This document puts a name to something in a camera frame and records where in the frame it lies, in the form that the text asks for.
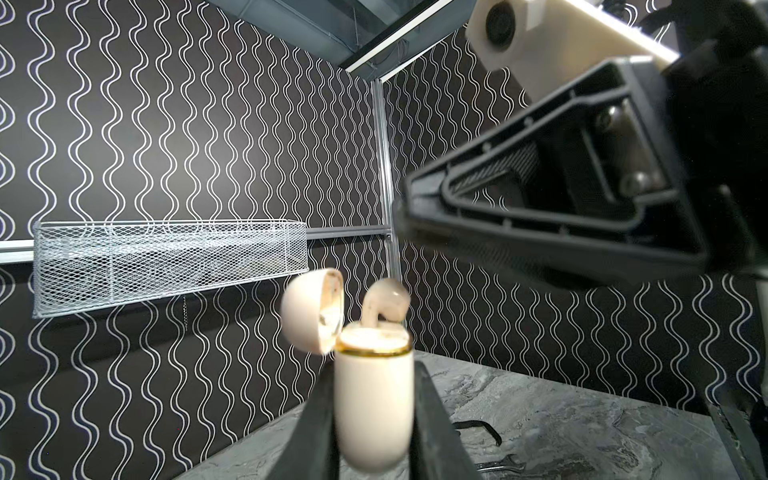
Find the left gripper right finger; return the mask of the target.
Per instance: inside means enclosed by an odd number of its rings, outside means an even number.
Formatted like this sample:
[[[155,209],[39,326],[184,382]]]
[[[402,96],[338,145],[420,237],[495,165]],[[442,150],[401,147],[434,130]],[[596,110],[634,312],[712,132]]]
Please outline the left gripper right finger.
[[[465,450],[431,376],[415,362],[414,427],[409,446],[409,478],[481,479]]]

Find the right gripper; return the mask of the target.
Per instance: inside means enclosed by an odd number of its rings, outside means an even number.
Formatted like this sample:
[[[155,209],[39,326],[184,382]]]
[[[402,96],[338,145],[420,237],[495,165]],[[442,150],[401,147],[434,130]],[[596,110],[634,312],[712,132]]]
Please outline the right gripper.
[[[767,273],[767,4],[674,1],[680,57],[664,71],[712,252],[711,267]]]

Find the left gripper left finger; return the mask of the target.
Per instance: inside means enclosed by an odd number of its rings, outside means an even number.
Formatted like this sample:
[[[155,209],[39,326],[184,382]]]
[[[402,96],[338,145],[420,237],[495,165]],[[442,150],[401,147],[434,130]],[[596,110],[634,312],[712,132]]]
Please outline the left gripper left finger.
[[[338,479],[334,363],[323,367],[295,429],[268,479]]]

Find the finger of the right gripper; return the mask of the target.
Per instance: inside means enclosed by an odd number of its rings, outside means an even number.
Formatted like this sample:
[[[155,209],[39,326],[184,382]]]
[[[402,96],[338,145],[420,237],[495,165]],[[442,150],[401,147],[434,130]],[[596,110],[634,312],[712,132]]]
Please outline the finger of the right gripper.
[[[409,174],[397,234],[538,288],[702,273],[710,247],[647,58],[589,69]]]

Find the beige earbud charging case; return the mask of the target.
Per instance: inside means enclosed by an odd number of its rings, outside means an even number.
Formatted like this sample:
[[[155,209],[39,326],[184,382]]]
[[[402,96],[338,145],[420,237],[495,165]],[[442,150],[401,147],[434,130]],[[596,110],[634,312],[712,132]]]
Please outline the beige earbud charging case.
[[[402,323],[379,317],[376,328],[346,322],[344,279],[332,268],[290,281],[281,328],[299,350],[334,354],[334,425],[340,452],[359,472],[378,474],[406,455],[414,425],[415,360]]]

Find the yellow black tape measure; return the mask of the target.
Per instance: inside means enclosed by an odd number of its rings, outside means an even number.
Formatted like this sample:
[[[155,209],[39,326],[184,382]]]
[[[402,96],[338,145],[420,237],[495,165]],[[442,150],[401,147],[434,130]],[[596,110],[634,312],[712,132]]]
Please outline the yellow black tape measure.
[[[464,431],[482,430],[485,434],[493,439],[496,446],[501,446],[503,443],[503,439],[500,433],[491,424],[483,420],[455,421],[452,423],[452,426],[459,437],[462,436]]]

